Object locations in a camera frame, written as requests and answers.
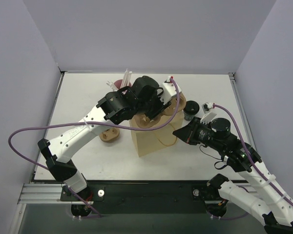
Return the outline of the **dark translucent coffee cup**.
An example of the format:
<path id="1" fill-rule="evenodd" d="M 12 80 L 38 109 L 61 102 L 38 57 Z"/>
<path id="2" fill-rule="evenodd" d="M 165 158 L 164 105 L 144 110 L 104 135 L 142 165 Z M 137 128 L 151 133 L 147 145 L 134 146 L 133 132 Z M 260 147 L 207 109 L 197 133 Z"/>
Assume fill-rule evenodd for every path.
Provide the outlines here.
<path id="1" fill-rule="evenodd" d="M 186 120 L 186 121 L 191 121 L 194 117 L 195 117 L 195 115 L 188 115 L 188 114 L 184 113 L 184 120 Z"/>

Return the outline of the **brown cardboard cup carrier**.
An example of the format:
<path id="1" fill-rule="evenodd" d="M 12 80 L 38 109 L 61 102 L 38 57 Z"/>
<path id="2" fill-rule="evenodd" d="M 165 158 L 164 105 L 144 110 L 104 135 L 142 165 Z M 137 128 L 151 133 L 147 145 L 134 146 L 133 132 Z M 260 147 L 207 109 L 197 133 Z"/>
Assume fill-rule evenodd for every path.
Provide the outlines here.
<path id="1" fill-rule="evenodd" d="M 184 117 L 183 109 L 186 106 L 186 98 L 183 93 L 180 94 L 180 102 L 178 106 L 178 111 L 175 117 L 173 118 L 174 121 L 178 121 L 181 119 L 181 117 Z M 129 121 L 130 127 L 134 128 L 141 128 L 141 129 L 147 129 L 147 128 L 153 128 L 157 127 L 159 125 L 164 124 L 167 122 L 168 119 L 170 119 L 176 109 L 177 104 L 177 98 L 173 98 L 171 101 L 171 105 L 168 106 L 163 112 L 161 112 L 155 119 L 148 118 L 145 114 L 139 114 L 135 115 L 133 119 Z"/>

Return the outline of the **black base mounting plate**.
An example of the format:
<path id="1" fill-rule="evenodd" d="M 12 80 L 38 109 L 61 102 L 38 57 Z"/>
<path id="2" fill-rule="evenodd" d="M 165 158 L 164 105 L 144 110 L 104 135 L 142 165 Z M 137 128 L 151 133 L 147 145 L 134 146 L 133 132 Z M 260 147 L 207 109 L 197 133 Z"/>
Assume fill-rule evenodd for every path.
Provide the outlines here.
<path id="1" fill-rule="evenodd" d="M 205 180 L 91 181 L 79 194 L 90 209 L 62 188 L 61 201 L 72 202 L 74 215 L 114 214 L 200 214 L 224 216 L 227 201 Z"/>

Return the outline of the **pink straw holder cup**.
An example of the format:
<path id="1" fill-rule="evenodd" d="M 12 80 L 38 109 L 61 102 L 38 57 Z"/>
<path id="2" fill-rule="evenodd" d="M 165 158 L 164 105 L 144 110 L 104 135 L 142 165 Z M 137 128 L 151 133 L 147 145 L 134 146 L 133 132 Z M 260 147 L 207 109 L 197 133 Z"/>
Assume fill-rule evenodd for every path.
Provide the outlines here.
<path id="1" fill-rule="evenodd" d="M 126 86 L 129 86 L 131 87 L 131 83 L 128 81 L 128 80 L 123 80 L 123 79 L 119 79 L 117 81 L 114 82 L 114 85 L 117 89 L 120 89 L 120 88 L 123 88 L 123 87 L 126 87 Z"/>

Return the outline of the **brown paper bag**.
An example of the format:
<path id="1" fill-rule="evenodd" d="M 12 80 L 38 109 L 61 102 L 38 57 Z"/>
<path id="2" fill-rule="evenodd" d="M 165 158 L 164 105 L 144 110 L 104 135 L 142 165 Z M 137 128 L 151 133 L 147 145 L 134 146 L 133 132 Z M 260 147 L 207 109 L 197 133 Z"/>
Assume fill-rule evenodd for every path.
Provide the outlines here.
<path id="1" fill-rule="evenodd" d="M 173 146 L 177 137 L 173 131 L 181 128 L 184 120 L 182 111 L 178 112 L 173 120 L 165 127 L 155 131 L 133 131 L 131 137 L 139 157 L 146 156 L 161 149 Z"/>

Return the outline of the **white paper straw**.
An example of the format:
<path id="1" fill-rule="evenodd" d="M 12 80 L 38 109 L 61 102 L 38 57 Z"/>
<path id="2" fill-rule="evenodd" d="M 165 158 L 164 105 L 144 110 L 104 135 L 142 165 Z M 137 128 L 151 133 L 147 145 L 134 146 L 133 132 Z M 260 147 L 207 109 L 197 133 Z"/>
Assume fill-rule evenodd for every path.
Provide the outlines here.
<path id="1" fill-rule="evenodd" d="M 120 88 L 123 88 L 126 86 L 126 83 L 127 83 L 127 75 L 129 73 L 129 70 L 126 69 L 125 73 L 124 73 L 124 76 L 123 76 L 123 79 L 122 79 L 122 83 L 120 85 Z"/>
<path id="2" fill-rule="evenodd" d="M 129 73 L 127 75 L 127 83 L 126 83 L 126 86 L 129 86 L 129 84 L 130 84 L 131 75 L 132 75 L 132 71 L 129 71 Z"/>

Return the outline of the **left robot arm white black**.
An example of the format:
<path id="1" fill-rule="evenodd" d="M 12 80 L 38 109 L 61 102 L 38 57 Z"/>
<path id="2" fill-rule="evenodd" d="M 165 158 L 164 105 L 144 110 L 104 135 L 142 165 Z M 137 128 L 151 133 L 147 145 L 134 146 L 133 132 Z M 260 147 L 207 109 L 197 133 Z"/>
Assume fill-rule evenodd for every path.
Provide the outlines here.
<path id="1" fill-rule="evenodd" d="M 38 142 L 49 172 L 57 182 L 69 186 L 74 197 L 85 200 L 90 189 L 72 157 L 92 139 L 108 130 L 111 124 L 118 125 L 136 114 L 155 119 L 175 97 L 176 88 L 169 79 L 159 84 L 149 76 L 139 77 L 131 86 L 107 93 L 77 126 L 56 138 L 43 138 Z"/>

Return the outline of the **black cup lid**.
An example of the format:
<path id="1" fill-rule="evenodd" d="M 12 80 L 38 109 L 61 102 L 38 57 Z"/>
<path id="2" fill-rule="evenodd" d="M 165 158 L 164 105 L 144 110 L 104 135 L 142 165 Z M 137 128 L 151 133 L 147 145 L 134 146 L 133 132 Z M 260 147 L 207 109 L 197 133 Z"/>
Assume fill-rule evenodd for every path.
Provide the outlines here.
<path id="1" fill-rule="evenodd" d="M 200 110 L 199 104 L 194 100 L 188 100 L 183 109 L 183 112 L 187 115 L 196 115 Z"/>

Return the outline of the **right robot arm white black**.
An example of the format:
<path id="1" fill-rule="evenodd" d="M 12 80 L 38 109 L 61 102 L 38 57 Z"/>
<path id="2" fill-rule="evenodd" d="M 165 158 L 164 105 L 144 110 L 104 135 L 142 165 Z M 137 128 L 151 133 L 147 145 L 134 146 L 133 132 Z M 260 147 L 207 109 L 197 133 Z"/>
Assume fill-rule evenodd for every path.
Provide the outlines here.
<path id="1" fill-rule="evenodd" d="M 202 144 L 217 151 L 224 165 L 243 177 L 259 195 L 254 197 L 217 174 L 207 182 L 209 197 L 234 203 L 256 218 L 268 234 L 293 234 L 293 200 L 276 182 L 257 151 L 231 133 L 229 120 L 216 118 L 203 124 L 194 117 L 173 135 L 189 145 Z"/>

